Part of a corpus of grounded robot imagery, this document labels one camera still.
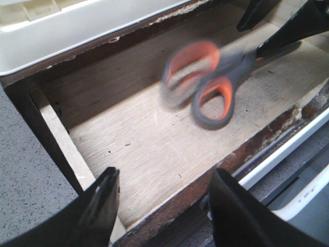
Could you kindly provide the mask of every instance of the white plastic panel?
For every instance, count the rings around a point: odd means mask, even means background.
[[[329,165],[327,165],[301,192],[284,208],[272,211],[284,221],[295,217],[329,183]]]
[[[0,75],[16,72],[186,2],[86,0],[34,21],[0,23]]]
[[[18,4],[18,3],[23,3],[25,1],[29,1],[29,0],[0,0],[0,6]]]

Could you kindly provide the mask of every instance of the scratch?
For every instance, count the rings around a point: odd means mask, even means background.
[[[154,120],[155,120],[156,126],[158,126],[158,116],[156,115],[156,112],[154,112]]]
[[[185,13],[188,13],[188,12],[191,12],[193,11],[194,9],[196,9],[197,7],[199,7],[200,5],[204,4],[208,2],[208,0],[200,0],[200,1],[197,1],[193,4],[190,4],[190,5],[187,5],[187,6],[184,6],[183,8],[181,9],[178,9],[170,14],[167,14],[167,15],[164,15],[162,17],[159,17],[158,19],[156,19],[154,22],[151,22],[149,23],[149,26],[155,24],[155,23],[160,23],[166,19],[169,19],[173,16],[177,16],[177,15],[181,15],[181,14],[185,14]]]
[[[177,156],[178,156],[178,157],[181,157],[181,158],[184,160],[185,165],[188,165],[188,164],[189,164],[188,160],[186,159],[185,155],[182,155],[182,153],[179,152],[179,148],[175,147],[175,146],[174,146],[172,143],[170,143],[170,142],[167,142],[167,143],[169,144],[169,146],[170,146],[172,149],[174,149],[174,151],[175,151],[175,153],[177,154]]]

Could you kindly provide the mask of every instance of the white plastic trim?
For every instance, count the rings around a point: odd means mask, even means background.
[[[295,217],[329,183],[329,164],[285,207],[272,211],[284,221]]]
[[[23,3],[23,2],[27,2],[27,1],[30,1],[30,0],[0,0],[0,6]]]
[[[306,139],[308,139],[314,132],[316,132],[322,125],[329,120],[329,108],[321,113],[316,119],[310,122],[300,132],[288,140],[278,150],[276,150],[267,159],[261,162],[250,173],[244,176],[239,184],[245,189],[250,189],[263,176],[268,174],[279,162],[286,158],[292,151],[300,146]]]
[[[32,22],[0,26],[0,76],[188,1],[86,0]]]

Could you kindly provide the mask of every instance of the drawer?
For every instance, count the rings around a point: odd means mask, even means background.
[[[199,127],[189,105],[172,109],[161,98],[163,68],[177,48],[198,39],[231,51],[257,47],[284,23],[287,2],[269,22],[245,32],[236,30],[244,13],[239,1],[206,3],[3,80],[8,88],[8,81],[33,85],[29,97],[53,136],[48,145],[58,145],[83,189],[106,167],[120,170],[118,216],[127,233],[116,246],[140,246],[207,192],[214,168],[237,171],[282,132],[318,114],[319,108],[306,117],[302,110],[327,82],[327,34],[256,69],[239,87],[233,118],[220,130]]]

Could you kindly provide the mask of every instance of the black plastic part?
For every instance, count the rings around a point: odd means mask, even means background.
[[[230,104],[229,111],[225,115],[225,117],[223,117],[221,119],[212,119],[203,114],[203,112],[201,111],[201,107],[202,107],[201,102],[199,100],[201,98],[201,95],[202,95],[206,85],[207,84],[204,83],[200,87],[200,90],[198,90],[196,92],[196,94],[194,95],[194,97],[192,99],[192,103],[191,103],[192,116],[193,116],[193,119],[195,120],[195,122],[198,125],[200,125],[201,127],[208,129],[208,130],[218,130],[218,129],[226,126],[232,118],[232,115],[234,112],[234,105],[235,105],[235,89],[233,90],[233,93],[232,93],[232,101],[225,102],[225,104]]]
[[[210,209],[217,247],[325,247],[274,215],[224,169],[213,174]]]
[[[49,220],[3,247],[108,247],[119,205],[119,171],[107,168]]]
[[[248,8],[237,25],[238,31],[252,29],[257,25],[281,0],[250,0]]]
[[[270,55],[297,40],[329,30],[329,2],[308,0],[274,35],[259,46],[255,57]]]

